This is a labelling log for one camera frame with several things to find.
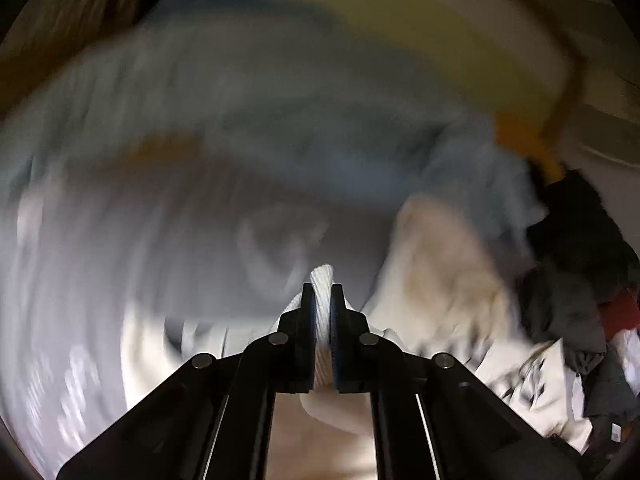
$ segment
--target screw head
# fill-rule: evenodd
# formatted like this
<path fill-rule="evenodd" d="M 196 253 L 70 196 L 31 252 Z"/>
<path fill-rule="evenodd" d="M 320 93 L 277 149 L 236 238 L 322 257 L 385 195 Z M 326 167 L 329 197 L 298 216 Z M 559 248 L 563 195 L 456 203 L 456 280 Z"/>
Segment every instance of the screw head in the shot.
<path fill-rule="evenodd" d="M 206 368 L 213 362 L 213 357 L 209 354 L 197 354 L 191 358 L 191 366 L 194 368 Z"/>
<path fill-rule="evenodd" d="M 289 340 L 289 336 L 284 332 L 274 332 L 269 336 L 269 343 L 272 345 L 284 345 Z"/>
<path fill-rule="evenodd" d="M 377 345 L 378 341 L 380 341 L 380 338 L 377 335 L 372 334 L 371 332 L 363 332 L 362 334 L 360 334 L 360 337 L 358 339 L 364 346 Z"/>
<path fill-rule="evenodd" d="M 440 368 L 444 368 L 445 370 L 447 368 L 451 368 L 456 363 L 456 360 L 453 358 L 453 356 L 451 354 L 447 354 L 446 352 L 441 352 L 434 355 L 433 361 Z"/>

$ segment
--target orange fabric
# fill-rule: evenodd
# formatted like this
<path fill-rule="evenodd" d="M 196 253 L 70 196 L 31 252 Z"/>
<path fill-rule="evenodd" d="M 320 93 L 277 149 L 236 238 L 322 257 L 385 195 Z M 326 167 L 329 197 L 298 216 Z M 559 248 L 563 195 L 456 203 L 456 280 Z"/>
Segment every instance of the orange fabric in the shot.
<path fill-rule="evenodd" d="M 117 159 L 124 168 L 139 168 L 156 162 L 171 162 L 195 158 L 201 153 L 200 139 L 196 136 L 163 136 L 143 140 L 131 152 Z"/>
<path fill-rule="evenodd" d="M 494 119 L 495 140 L 500 146 L 538 163 L 544 171 L 547 184 L 564 178 L 564 168 L 555 153 L 533 128 L 503 112 L 496 113 Z"/>

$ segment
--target gray clothing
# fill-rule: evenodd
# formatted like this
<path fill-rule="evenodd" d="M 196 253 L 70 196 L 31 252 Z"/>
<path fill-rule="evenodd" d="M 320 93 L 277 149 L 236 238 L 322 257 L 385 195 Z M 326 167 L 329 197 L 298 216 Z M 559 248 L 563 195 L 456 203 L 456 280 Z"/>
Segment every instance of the gray clothing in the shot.
<path fill-rule="evenodd" d="M 533 341 L 562 338 L 567 366 L 581 375 L 604 359 L 604 329 L 585 278 L 546 258 L 524 277 L 518 294 L 522 325 Z"/>
<path fill-rule="evenodd" d="M 616 349 L 607 345 L 607 355 L 584 381 L 584 416 L 618 415 L 633 420 L 640 404 L 625 379 Z"/>

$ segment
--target yellow fabric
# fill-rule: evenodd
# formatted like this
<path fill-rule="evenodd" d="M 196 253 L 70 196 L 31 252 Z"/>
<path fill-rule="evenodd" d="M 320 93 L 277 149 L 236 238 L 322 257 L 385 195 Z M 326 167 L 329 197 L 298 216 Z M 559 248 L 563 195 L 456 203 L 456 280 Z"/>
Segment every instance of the yellow fabric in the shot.
<path fill-rule="evenodd" d="M 483 110 L 506 110 L 537 130 L 554 98 L 503 49 L 435 0 L 305 0 L 352 28 L 423 56 Z"/>

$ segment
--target dark clothing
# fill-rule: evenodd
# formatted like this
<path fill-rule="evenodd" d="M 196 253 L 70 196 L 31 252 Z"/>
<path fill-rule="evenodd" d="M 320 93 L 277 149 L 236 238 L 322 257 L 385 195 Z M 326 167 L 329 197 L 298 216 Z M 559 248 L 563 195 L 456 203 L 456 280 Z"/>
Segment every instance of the dark clothing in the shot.
<path fill-rule="evenodd" d="M 535 342 L 562 338 L 564 361 L 581 375 L 604 358 L 606 341 L 589 282 L 546 258 L 524 278 L 522 325 Z"/>
<path fill-rule="evenodd" d="M 585 378 L 584 394 L 584 416 L 621 415 L 623 420 L 630 420 L 638 415 L 638 401 L 613 346 L 607 345 L 603 361 Z"/>
<path fill-rule="evenodd" d="M 551 258 L 559 269 L 579 274 L 593 287 L 595 301 L 612 301 L 640 281 L 640 263 L 624 241 L 600 197 L 578 171 L 537 189 L 548 216 L 527 230 L 538 260 Z"/>
<path fill-rule="evenodd" d="M 549 214 L 527 230 L 540 263 L 519 284 L 522 324 L 534 341 L 563 339 L 566 364 L 587 376 L 584 416 L 627 418 L 637 401 L 597 306 L 640 281 L 638 257 L 578 171 L 537 192 Z"/>

